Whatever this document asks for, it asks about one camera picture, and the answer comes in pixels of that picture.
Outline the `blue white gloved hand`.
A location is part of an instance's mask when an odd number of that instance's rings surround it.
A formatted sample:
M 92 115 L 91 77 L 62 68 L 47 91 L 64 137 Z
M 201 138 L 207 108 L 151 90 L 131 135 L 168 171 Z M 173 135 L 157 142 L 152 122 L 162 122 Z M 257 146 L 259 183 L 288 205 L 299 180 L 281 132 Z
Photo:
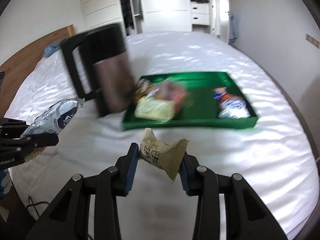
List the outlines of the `blue white gloved hand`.
M 10 172 L 8 169 L 0 171 L 0 199 L 3 199 L 11 189 Z

